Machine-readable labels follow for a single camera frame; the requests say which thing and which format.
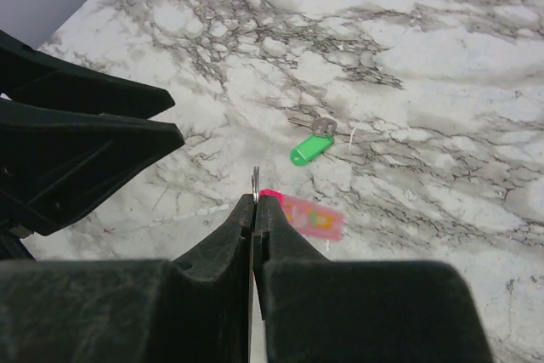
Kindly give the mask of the metal keyring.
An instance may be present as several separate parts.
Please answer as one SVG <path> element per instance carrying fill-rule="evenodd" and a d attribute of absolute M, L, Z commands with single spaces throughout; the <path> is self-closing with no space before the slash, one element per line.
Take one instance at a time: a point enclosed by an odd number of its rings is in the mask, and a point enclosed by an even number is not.
<path fill-rule="evenodd" d="M 251 176 L 251 182 L 252 182 L 252 199 L 255 204 L 258 204 L 259 201 L 259 192 L 260 192 L 260 186 L 259 186 L 259 166 L 256 166 L 252 170 L 252 176 Z"/>

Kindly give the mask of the pink key tag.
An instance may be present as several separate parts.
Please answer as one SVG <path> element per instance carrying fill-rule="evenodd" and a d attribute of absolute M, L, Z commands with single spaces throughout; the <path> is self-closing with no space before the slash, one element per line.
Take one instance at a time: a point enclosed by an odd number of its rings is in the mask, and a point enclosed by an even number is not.
<path fill-rule="evenodd" d="M 328 241 L 340 241 L 343 238 L 344 216 L 341 213 L 276 190 L 260 190 L 259 196 L 275 197 L 289 224 L 300 234 Z"/>

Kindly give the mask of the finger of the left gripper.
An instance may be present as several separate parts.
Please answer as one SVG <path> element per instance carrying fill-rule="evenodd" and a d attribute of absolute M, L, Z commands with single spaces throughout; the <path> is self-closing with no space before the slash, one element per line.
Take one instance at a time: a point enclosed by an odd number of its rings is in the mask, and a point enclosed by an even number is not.
<path fill-rule="evenodd" d="M 1 102 L 1 229 L 50 235 L 181 147 L 171 123 Z"/>
<path fill-rule="evenodd" d="M 162 88 L 81 67 L 1 33 L 1 92 L 57 111 L 149 119 L 175 106 Z"/>

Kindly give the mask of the silver key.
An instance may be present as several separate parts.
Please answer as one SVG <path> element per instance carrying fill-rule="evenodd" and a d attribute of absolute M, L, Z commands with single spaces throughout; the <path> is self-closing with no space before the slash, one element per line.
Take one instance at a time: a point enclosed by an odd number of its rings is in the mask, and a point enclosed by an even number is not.
<path fill-rule="evenodd" d="M 317 117 L 311 121 L 296 117 L 288 117 L 289 123 L 309 128 L 312 133 L 319 137 L 330 137 L 337 129 L 337 122 L 327 117 Z"/>

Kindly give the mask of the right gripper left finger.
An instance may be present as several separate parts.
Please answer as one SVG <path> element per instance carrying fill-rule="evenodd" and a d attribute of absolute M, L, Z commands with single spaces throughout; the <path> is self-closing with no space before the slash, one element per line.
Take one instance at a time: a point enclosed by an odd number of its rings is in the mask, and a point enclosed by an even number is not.
<path fill-rule="evenodd" d="M 4 362 L 246 362 L 255 206 L 168 261 L 4 261 Z"/>

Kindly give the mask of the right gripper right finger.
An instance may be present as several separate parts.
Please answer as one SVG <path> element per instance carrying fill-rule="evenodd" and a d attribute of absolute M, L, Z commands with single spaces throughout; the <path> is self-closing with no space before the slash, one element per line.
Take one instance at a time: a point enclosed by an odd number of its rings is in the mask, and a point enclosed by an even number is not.
<path fill-rule="evenodd" d="M 256 207 L 254 251 L 271 362 L 492 361 L 468 285 L 449 264 L 331 261 L 272 196 Z"/>

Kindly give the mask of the green key tag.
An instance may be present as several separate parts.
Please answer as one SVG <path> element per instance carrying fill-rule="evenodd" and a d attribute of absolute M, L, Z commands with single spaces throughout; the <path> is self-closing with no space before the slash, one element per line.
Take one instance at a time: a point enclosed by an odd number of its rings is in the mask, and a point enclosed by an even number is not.
<path fill-rule="evenodd" d="M 334 144 L 333 136 L 312 134 L 291 150 L 290 160 L 295 166 L 305 166 Z"/>

